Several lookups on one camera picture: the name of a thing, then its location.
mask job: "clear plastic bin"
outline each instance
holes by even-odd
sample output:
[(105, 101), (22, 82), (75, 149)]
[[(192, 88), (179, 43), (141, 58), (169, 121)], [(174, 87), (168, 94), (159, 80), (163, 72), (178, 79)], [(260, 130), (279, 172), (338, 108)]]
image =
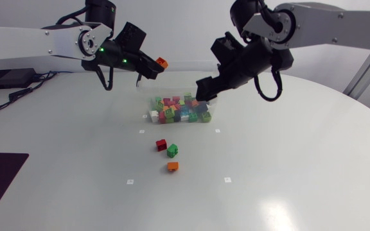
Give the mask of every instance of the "clear plastic bin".
[(197, 101), (197, 80), (216, 72), (166, 71), (156, 80), (142, 77), (137, 90), (142, 93), (149, 116), (155, 124), (165, 123), (208, 123), (213, 119), (217, 99)]

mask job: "white wall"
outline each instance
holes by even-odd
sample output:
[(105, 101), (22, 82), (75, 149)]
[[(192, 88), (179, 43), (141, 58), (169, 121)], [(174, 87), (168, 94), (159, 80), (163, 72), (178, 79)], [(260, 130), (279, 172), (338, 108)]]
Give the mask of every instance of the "white wall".
[[(139, 26), (148, 34), (142, 50), (153, 58), (161, 56), (167, 59), (171, 69), (212, 68), (216, 62), (210, 51), (213, 41), (222, 37), (225, 31), (237, 36), (229, 18), (234, 0), (112, 1), (117, 6), (116, 34), (126, 21)], [(265, 2), (273, 8), (287, 1)], [(370, 10), (370, 1), (366, 0), (319, 2), (346, 10)], [(41, 28), (54, 24), (61, 16), (83, 6), (84, 0), (0, 0), (0, 26)], [(284, 73), (343, 91), (369, 52), (329, 45), (293, 49), (294, 66)], [(79, 61), (56, 57), (0, 60), (0, 69), (20, 67), (34, 67), (38, 72), (83, 71)], [(361, 102), (370, 107), (370, 88), (361, 97)]]

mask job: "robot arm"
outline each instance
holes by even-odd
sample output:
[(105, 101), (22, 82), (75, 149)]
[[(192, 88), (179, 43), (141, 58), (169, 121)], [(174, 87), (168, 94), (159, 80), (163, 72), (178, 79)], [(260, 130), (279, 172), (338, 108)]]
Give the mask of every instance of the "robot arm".
[[(86, 22), (76, 18), (82, 13)], [(110, 40), (115, 14), (116, 7), (108, 0), (85, 0), (84, 8), (62, 17), (54, 26), (0, 28), (0, 59), (46, 55), (79, 59), (85, 70), (97, 73), (105, 90), (112, 89), (113, 68), (156, 79), (164, 67), (140, 51), (145, 32), (128, 22), (121, 33)], [(68, 19), (78, 23), (63, 25)], [(99, 65), (110, 67), (108, 85)]]
[[(320, 3), (286, 3), (271, 11), (263, 0), (236, 0), (231, 19), (247, 45), (239, 44), (229, 32), (215, 40), (211, 50), (220, 62), (220, 75), (197, 81), (198, 100), (213, 99), (252, 78), (262, 98), (276, 100), (282, 92), (279, 71), (294, 61), (290, 48), (334, 44), (370, 49), (370, 12)], [(258, 74), (269, 67), (278, 87), (273, 98), (262, 93), (258, 80)]]

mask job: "round white table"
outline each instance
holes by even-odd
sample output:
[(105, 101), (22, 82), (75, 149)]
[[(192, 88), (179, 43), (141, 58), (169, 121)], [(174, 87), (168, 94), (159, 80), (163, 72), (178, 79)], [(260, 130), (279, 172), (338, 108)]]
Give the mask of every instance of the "round white table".
[[(218, 95), (210, 123), (159, 125), (135, 81), (117, 73), (105, 92), (94, 73), (61, 74), (0, 111), (0, 152), (30, 154), (0, 201), (0, 231), (370, 230), (361, 103), (283, 76), (273, 103), (250, 81)], [(260, 82), (275, 94), (269, 73)], [(157, 152), (159, 139), (179, 154)]]

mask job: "black box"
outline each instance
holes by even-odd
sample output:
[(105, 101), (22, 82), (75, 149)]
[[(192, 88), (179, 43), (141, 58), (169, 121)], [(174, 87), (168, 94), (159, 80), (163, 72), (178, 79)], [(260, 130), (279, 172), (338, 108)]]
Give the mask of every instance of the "black box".
[(33, 68), (0, 70), (0, 89), (26, 88), (35, 74)]

